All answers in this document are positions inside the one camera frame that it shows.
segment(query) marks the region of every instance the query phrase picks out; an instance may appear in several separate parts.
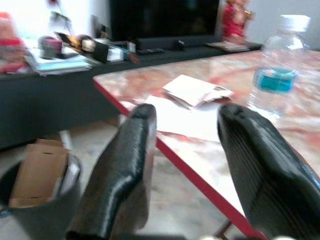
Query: white paper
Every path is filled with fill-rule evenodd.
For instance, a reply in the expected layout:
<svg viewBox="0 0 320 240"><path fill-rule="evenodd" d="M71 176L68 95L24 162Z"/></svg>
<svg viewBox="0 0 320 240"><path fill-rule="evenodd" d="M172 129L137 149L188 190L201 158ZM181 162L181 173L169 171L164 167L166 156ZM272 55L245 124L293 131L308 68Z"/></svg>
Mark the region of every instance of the white paper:
<svg viewBox="0 0 320 240"><path fill-rule="evenodd" d="M61 189L59 191L60 195L65 194L68 190L70 190L73 187L80 174L80 168L76 164L75 160L72 158L74 158L74 156L70 155L68 160L68 167L66 169Z"/></svg>
<svg viewBox="0 0 320 240"><path fill-rule="evenodd" d="M39 48L32 48L29 49L29 53L34 58L35 62L39 66L44 65L53 65L53 64L69 64L69 63L85 63L87 58L82 55L77 55L74 57L70 57L67 59L60 59L60 58L53 58L53 59L43 59L41 58L41 52L42 50ZM64 51L65 54L75 53L75 51L71 48L68 48Z"/></svg>
<svg viewBox="0 0 320 240"><path fill-rule="evenodd" d="M198 107L205 102L228 98L233 93L219 85L186 75L178 76L166 84L163 89L169 96L189 109Z"/></svg>
<svg viewBox="0 0 320 240"><path fill-rule="evenodd" d="M153 105L156 109L158 131L220 142L217 130L219 103L205 103L193 110L155 96L149 96L145 103Z"/></svg>
<svg viewBox="0 0 320 240"><path fill-rule="evenodd" d="M24 46L27 49L38 48L39 40L38 39L30 39L30 38L23 38Z"/></svg>
<svg viewBox="0 0 320 240"><path fill-rule="evenodd" d="M249 51L250 49L245 45L238 45L233 42L223 41L223 42L212 42L207 43L206 45L210 47L216 47L220 49L224 49L229 52L242 52L242 51Z"/></svg>

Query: red table edge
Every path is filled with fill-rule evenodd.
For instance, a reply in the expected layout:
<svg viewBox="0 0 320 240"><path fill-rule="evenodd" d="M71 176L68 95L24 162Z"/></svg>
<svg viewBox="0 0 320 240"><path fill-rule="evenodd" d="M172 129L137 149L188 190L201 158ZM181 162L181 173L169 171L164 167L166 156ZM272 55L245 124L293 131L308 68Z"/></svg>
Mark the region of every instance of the red table edge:
<svg viewBox="0 0 320 240"><path fill-rule="evenodd" d="M98 91L108 99L123 115L128 116L128 111L95 79L94 85ZM176 153L157 137L157 148L248 238L266 237L258 230L251 227L247 219L233 207L223 196L213 189L203 178L188 166Z"/></svg>

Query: cardboard box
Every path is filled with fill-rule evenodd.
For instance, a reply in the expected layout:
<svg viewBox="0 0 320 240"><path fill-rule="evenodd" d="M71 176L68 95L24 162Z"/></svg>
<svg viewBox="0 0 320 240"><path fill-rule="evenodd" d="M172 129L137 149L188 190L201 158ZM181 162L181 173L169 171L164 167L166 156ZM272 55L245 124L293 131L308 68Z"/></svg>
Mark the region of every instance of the cardboard box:
<svg viewBox="0 0 320 240"><path fill-rule="evenodd" d="M68 150L59 141L38 139L26 151L10 196L10 208L28 208L52 201L68 166Z"/></svg>

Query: book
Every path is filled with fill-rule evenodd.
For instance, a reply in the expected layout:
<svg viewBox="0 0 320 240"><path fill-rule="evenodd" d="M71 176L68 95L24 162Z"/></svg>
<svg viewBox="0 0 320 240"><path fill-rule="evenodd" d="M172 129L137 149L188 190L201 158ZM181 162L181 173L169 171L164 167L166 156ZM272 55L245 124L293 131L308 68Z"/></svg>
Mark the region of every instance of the book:
<svg viewBox="0 0 320 240"><path fill-rule="evenodd" d="M250 51L250 49L246 45L238 45L229 41L211 42L206 43L205 45L211 48L221 49L231 53Z"/></svg>
<svg viewBox="0 0 320 240"><path fill-rule="evenodd" d="M180 75L162 88L165 93L188 109L217 99L229 98L233 92L219 85Z"/></svg>
<svg viewBox="0 0 320 240"><path fill-rule="evenodd" d="M40 75L84 71L90 69L92 65L96 64L95 60L80 54L67 59L43 59L40 57L41 49L30 48L28 51L29 54L25 56L25 60L32 69Z"/></svg>

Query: plastic water bottle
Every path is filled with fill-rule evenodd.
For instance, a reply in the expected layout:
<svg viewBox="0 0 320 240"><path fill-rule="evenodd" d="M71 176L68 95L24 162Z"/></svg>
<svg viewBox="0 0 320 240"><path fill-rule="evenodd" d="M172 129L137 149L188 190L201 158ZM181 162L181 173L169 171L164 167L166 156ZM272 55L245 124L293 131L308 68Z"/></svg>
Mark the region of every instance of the plastic water bottle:
<svg viewBox="0 0 320 240"><path fill-rule="evenodd" d="M272 122L290 104L290 93L306 54L300 33L307 30L309 22L304 15L282 15L276 35L262 48L263 63L255 72L248 107Z"/></svg>

